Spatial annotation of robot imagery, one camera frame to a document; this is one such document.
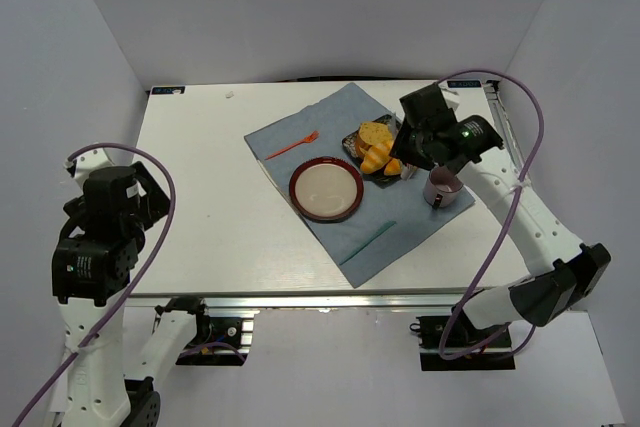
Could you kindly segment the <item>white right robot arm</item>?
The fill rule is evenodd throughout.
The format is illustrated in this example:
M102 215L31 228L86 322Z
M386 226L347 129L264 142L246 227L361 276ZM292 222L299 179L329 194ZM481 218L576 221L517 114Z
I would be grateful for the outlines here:
M517 247L528 276L471 296L460 324L471 330L525 320L543 327L590 294L611 261L587 245L520 179L504 141L479 115L457 119L437 84L400 99L404 120L391 154L423 169L447 168L470 188Z

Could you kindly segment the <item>metal tongs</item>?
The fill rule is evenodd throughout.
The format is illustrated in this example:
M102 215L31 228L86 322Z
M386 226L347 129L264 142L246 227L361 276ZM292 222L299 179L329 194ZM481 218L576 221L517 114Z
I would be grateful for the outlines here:
M409 180L415 173L416 167L413 166L408 160L410 149L408 147L412 129L406 120L403 120L401 127L396 135L394 141L395 157L401 162L402 169L400 178L404 181Z

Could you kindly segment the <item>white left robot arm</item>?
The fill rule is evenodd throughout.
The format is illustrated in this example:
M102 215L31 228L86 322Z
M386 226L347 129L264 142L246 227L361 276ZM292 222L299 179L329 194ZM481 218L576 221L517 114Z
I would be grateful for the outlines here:
M80 196L52 258L52 293L65 323L65 426L155 426L159 388L179 355L201 334L205 303L174 297L158 306L159 322L140 354L124 354L124 302L138 278L145 234L175 212L175 188L162 188L142 162L117 166L109 144L66 162Z

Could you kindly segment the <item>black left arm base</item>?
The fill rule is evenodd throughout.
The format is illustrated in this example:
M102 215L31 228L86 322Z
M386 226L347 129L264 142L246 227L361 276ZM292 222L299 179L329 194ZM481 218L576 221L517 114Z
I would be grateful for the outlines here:
M235 351L242 349L244 320L241 317L212 316L205 300L196 296L172 297L165 305L156 305L153 330L161 317L172 311L185 311L195 317L196 335L186 344L184 351L195 352L180 356L178 366L242 366L247 355Z

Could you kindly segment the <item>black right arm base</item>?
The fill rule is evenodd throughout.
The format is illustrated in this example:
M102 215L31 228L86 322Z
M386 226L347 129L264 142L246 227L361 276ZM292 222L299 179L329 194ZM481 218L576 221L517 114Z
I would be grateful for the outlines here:
M420 316L409 325L410 332L418 340L423 372L509 371L516 368L511 336L501 327L491 327L473 334L454 327L446 342L447 354L470 349L487 337L492 337L493 341L457 359L444 360L438 348L447 320L447 316Z

